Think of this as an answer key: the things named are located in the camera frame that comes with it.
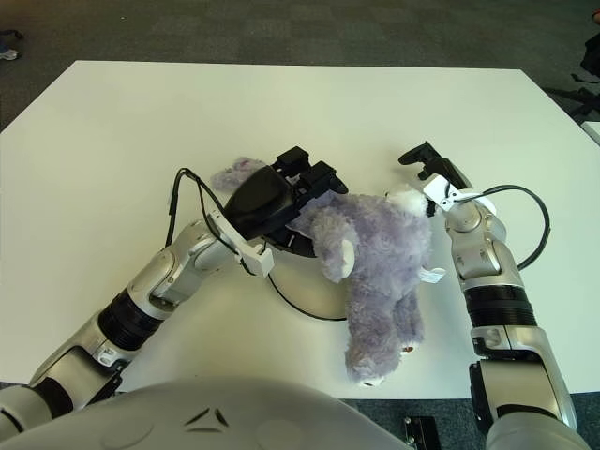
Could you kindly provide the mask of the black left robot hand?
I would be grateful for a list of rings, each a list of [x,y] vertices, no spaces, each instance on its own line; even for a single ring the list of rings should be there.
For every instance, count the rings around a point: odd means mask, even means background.
[[[313,258],[312,240],[289,225],[309,201],[328,192],[346,194],[348,188],[334,168],[322,161],[311,165],[308,152],[295,146],[244,181],[224,216],[247,240],[263,238],[279,250]]]

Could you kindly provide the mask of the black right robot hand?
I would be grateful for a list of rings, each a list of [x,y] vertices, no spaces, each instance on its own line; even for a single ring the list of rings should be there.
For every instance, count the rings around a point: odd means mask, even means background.
[[[417,177],[421,181],[440,175],[457,189],[473,187],[464,173],[449,158],[442,157],[429,142],[417,145],[401,155],[398,163],[403,166],[420,163],[422,168]]]

